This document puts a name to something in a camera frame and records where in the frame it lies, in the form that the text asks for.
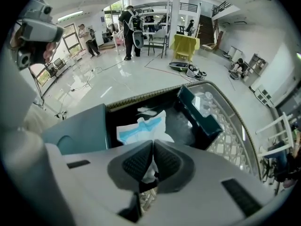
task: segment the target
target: door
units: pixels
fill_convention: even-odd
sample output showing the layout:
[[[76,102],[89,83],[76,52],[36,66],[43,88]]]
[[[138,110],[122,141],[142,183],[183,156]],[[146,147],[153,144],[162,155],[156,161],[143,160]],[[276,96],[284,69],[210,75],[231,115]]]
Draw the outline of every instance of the door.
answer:
[[[71,53],[72,55],[75,55],[82,50],[74,24],[65,27],[65,33],[63,34],[63,41],[69,53]]]

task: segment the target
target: ceiling light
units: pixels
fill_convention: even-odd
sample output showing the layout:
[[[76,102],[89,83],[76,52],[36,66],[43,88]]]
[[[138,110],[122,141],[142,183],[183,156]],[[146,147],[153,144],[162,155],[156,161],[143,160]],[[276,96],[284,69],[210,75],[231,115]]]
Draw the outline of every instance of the ceiling light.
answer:
[[[65,18],[71,17],[71,16],[73,16],[73,15],[81,14],[82,12],[83,12],[83,10],[78,11],[78,12],[75,12],[75,13],[70,13],[70,14],[68,14],[68,15],[65,15],[65,16],[63,16],[63,17],[58,18],[57,20],[58,20],[58,21],[61,21],[61,20],[65,19]]]

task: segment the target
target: staircase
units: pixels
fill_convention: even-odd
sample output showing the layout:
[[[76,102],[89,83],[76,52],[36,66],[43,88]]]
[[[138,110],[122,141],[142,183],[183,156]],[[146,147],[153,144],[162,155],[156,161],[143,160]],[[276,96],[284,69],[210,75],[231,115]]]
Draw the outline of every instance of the staircase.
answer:
[[[214,31],[212,26],[212,19],[210,17],[206,17],[204,15],[199,16],[200,25],[198,31],[198,38],[200,40],[200,44],[209,44],[214,43]]]

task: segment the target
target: yellow cloth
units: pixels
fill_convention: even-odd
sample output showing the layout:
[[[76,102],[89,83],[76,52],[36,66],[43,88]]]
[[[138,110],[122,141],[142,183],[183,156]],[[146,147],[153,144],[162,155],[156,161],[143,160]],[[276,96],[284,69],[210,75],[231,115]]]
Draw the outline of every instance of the yellow cloth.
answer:
[[[199,49],[199,44],[200,43],[198,38],[176,34],[173,38],[170,48],[174,50],[174,57],[176,57],[177,54],[188,56],[189,61],[191,61],[195,50]]]

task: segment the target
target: black pants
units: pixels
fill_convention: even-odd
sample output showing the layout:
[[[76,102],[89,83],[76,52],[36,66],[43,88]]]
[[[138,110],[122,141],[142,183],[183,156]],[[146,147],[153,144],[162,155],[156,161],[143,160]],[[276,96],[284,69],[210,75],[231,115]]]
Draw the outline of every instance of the black pants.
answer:
[[[125,36],[125,42],[126,42],[126,53],[127,53],[127,58],[131,57],[131,52],[132,52],[132,46],[134,45],[134,41],[133,41],[133,33],[132,32],[128,32],[127,36]],[[140,56],[140,51],[141,49],[137,48],[134,45],[135,48],[135,55],[136,56]]]
[[[88,48],[88,51],[89,53],[92,55],[92,56],[95,56],[94,53],[93,53],[93,50],[95,53],[99,54],[99,51],[97,49],[97,46],[95,46],[95,44],[97,45],[96,41],[94,43],[94,41],[91,41],[91,40],[88,40],[86,42],[86,45],[87,45],[87,48]]]

